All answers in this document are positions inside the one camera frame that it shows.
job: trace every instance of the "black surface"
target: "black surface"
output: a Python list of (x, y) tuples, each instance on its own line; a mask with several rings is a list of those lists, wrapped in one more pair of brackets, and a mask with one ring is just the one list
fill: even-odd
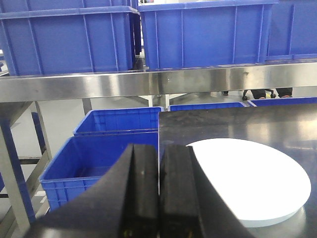
[(274, 226), (249, 230), (258, 238), (317, 238), (316, 104), (163, 112), (159, 115), (160, 155), (168, 144), (187, 145), (211, 138), (262, 143), (297, 161), (312, 183), (304, 214)]

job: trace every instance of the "metal shelf leg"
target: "metal shelf leg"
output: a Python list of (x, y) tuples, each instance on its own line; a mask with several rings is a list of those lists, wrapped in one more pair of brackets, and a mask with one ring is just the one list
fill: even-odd
[(17, 224), (24, 233), (35, 214), (7, 119), (0, 121), (0, 171)]

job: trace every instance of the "stainless steel shelf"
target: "stainless steel shelf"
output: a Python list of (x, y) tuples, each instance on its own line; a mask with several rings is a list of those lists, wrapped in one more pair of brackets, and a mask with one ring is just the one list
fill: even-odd
[(317, 86), (317, 59), (165, 71), (1, 77), (0, 102)]

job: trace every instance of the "person's leg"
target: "person's leg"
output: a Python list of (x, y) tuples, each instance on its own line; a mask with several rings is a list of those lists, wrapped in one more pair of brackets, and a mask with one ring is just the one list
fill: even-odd
[(288, 98), (293, 95), (293, 88), (277, 88), (276, 90), (280, 98)]
[(254, 99), (264, 99), (266, 96), (264, 89), (251, 90)]

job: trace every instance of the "metal support post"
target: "metal support post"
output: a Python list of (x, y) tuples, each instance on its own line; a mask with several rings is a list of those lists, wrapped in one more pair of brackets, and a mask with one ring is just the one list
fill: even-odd
[(0, 121), (0, 170), (21, 233), (35, 220), (8, 119)]
[(47, 132), (46, 132), (44, 119), (43, 119), (43, 115), (42, 115), (42, 112), (41, 112), (41, 107), (40, 107), (39, 102), (35, 102), (35, 106), (36, 106), (36, 110), (37, 110), (37, 112), (39, 114), (40, 124), (41, 124), (42, 132), (43, 132), (43, 136), (44, 136), (44, 141), (45, 141), (45, 145), (46, 145), (46, 151), (47, 151), (49, 160), (51, 160), (52, 159), (52, 152), (51, 152), (49, 139), (48, 139), (48, 135), (47, 135)]
[(93, 109), (90, 98), (83, 98), (83, 107), (85, 115)]

